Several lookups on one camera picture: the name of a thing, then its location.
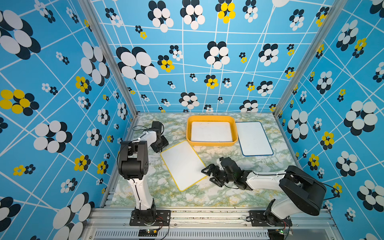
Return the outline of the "yellow-framed whiteboard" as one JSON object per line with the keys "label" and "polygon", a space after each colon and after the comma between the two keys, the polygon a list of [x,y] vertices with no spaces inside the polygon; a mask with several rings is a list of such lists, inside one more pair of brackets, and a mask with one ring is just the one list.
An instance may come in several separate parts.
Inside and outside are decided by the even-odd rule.
{"label": "yellow-framed whiteboard", "polygon": [[180,192],[184,192],[206,177],[201,173],[206,165],[188,141],[163,151],[161,157]]}
{"label": "yellow-framed whiteboard", "polygon": [[232,142],[231,125],[228,122],[192,122],[192,142]]}

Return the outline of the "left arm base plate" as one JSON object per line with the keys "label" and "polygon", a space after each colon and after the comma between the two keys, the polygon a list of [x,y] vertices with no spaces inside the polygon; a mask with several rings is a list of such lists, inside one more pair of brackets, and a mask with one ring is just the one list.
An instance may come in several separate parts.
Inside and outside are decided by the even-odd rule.
{"label": "left arm base plate", "polygon": [[135,227],[151,227],[151,226],[160,226],[161,224],[168,225],[171,220],[171,211],[170,210],[133,210],[130,218],[130,226]]}

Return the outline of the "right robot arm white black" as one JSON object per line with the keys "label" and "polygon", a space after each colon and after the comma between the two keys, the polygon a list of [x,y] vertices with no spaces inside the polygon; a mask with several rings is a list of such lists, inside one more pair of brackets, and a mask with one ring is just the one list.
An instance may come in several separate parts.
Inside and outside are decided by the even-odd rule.
{"label": "right robot arm white black", "polygon": [[245,191],[264,189],[285,193],[285,197],[271,200],[265,212],[255,217],[269,226],[288,224],[294,214],[318,216],[327,192],[324,184],[296,166],[275,173],[257,173],[242,170],[234,161],[224,159],[219,165],[210,164],[201,172],[218,187],[234,183],[236,188]]}

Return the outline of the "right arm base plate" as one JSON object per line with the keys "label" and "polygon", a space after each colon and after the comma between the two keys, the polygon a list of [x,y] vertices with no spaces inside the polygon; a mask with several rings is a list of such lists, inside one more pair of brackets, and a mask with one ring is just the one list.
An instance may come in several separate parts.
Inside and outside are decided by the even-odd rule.
{"label": "right arm base plate", "polygon": [[291,227],[292,221],[290,217],[281,220],[272,214],[265,214],[264,211],[249,211],[246,221],[250,222],[253,227]]}

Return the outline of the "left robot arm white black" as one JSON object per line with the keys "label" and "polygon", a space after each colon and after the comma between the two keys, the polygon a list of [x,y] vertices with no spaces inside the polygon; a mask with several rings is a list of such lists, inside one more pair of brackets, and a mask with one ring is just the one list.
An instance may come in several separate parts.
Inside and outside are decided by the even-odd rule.
{"label": "left robot arm white black", "polygon": [[148,149],[159,153],[167,145],[161,130],[149,129],[135,140],[122,142],[118,153],[118,172],[133,190],[136,201],[133,213],[142,222],[152,223],[157,218],[156,204],[146,177],[149,170]]}

